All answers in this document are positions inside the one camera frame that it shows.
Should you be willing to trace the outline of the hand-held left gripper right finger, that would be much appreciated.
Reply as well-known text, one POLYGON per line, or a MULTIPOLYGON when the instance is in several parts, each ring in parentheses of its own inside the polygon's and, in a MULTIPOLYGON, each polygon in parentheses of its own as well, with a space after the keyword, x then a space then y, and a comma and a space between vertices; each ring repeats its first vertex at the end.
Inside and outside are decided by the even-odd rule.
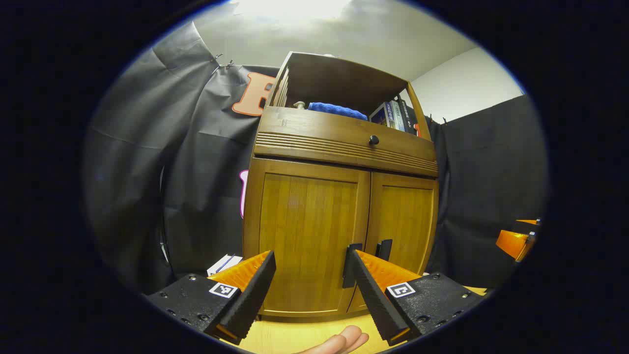
POLYGON ((353 248, 346 260, 380 337, 391 347, 454 324, 485 299, 441 272, 418 275, 353 248))

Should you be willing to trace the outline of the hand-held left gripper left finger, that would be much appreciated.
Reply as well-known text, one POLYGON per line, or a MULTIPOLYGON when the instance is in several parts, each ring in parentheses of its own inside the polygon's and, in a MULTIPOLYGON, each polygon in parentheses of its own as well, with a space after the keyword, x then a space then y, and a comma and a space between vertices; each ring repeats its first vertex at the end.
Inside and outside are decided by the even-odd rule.
POLYGON ((216 275, 189 273, 145 296, 167 317, 231 344, 247 337, 276 273, 274 251, 265 251, 216 275))

